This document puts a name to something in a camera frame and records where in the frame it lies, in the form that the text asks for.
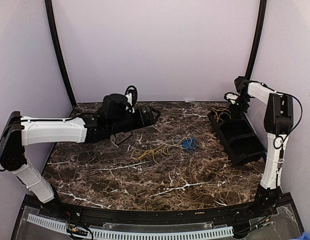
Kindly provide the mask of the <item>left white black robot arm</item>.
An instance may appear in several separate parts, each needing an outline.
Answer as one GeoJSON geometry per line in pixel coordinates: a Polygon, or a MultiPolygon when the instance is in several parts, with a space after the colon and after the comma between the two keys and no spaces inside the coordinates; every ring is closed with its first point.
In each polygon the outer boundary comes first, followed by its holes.
{"type": "Polygon", "coordinates": [[[93,113],[69,118],[33,118],[13,111],[0,136],[0,172],[13,173],[25,187],[46,204],[55,218],[66,213],[54,191],[25,155],[25,147],[42,143],[98,143],[119,133],[154,125],[161,113],[152,106],[136,108],[133,92],[106,95],[93,113]]]}

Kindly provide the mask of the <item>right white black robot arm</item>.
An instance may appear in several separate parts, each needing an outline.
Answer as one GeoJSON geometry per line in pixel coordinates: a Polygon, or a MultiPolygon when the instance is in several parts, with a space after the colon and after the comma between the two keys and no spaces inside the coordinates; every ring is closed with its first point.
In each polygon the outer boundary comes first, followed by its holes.
{"type": "Polygon", "coordinates": [[[262,179],[257,188],[250,213],[261,217],[279,198],[282,168],[289,135],[298,126],[294,124],[293,100],[303,113],[301,102],[293,95],[271,89],[265,83],[239,76],[234,80],[237,93],[226,93],[232,117],[246,113],[249,102],[255,98],[266,105],[263,126],[267,133],[267,155],[262,179]]]}

